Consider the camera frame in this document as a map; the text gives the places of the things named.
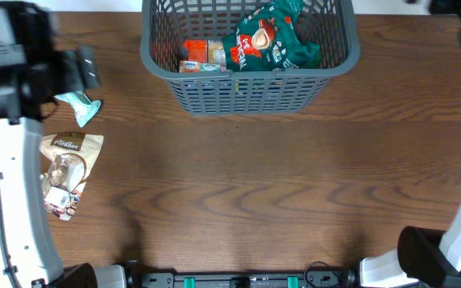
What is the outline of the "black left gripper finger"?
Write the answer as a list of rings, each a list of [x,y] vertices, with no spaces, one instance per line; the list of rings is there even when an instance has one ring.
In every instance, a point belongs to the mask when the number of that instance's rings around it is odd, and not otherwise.
[[[78,56],[73,50],[63,53],[64,87],[66,92],[84,90],[84,83],[79,69]]]
[[[93,50],[89,46],[80,46],[77,49],[77,53],[80,74],[85,89],[91,90],[99,88],[101,84]]]

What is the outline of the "teal small snack packet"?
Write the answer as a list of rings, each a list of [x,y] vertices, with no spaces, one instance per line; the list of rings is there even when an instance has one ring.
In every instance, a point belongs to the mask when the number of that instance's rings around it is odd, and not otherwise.
[[[74,110],[78,125],[83,128],[100,110],[102,101],[91,100],[83,91],[75,91],[54,96],[57,100],[68,102]]]

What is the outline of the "beige cream snack pouch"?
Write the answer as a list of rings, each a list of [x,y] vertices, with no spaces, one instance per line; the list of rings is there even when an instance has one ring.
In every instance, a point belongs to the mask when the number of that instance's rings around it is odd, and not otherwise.
[[[48,171],[40,175],[44,205],[49,213],[63,221],[75,215],[103,141],[102,135],[81,132],[42,138],[39,149],[51,160]]]

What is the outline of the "multicolour tissue pack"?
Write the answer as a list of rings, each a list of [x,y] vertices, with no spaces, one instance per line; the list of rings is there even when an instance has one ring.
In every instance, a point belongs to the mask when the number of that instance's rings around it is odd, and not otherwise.
[[[215,71],[225,72],[226,67],[223,65],[219,65],[219,64],[182,60],[179,63],[179,70],[178,70],[180,74],[196,73],[196,72],[215,72]],[[181,86],[181,84],[172,82],[171,85]],[[201,87],[213,88],[214,85],[215,84],[213,80],[202,80]],[[197,84],[195,81],[187,81],[187,84],[185,84],[184,86],[191,88],[191,87],[198,87],[199,84]],[[222,83],[219,83],[218,86],[228,87],[228,86],[231,86],[231,83],[222,82]]]

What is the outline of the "orange spaghetti package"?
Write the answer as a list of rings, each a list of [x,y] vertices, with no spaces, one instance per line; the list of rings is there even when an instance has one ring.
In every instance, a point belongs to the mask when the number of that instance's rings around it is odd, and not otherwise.
[[[188,39],[182,46],[189,61],[226,65],[226,52],[222,40]]]

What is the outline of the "green Nescafe coffee bag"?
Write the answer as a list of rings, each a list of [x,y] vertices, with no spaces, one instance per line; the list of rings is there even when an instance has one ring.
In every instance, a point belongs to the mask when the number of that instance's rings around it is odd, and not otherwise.
[[[295,24],[302,0],[270,1],[248,14],[222,39],[226,68],[233,72],[312,69],[321,47],[300,42]]]

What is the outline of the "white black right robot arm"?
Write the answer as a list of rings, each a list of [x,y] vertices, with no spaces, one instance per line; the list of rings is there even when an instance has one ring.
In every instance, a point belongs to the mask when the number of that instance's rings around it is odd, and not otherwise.
[[[428,10],[461,18],[461,0],[432,1]],[[448,230],[405,227],[396,249],[364,258],[355,279],[359,287],[461,287],[461,204]]]

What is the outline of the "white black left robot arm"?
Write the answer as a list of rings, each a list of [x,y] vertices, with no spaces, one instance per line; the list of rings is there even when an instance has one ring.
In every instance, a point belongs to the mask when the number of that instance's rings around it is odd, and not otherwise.
[[[42,105],[98,85],[88,47],[55,48],[47,10],[0,1],[0,287],[126,285],[120,265],[62,264],[39,180]]]

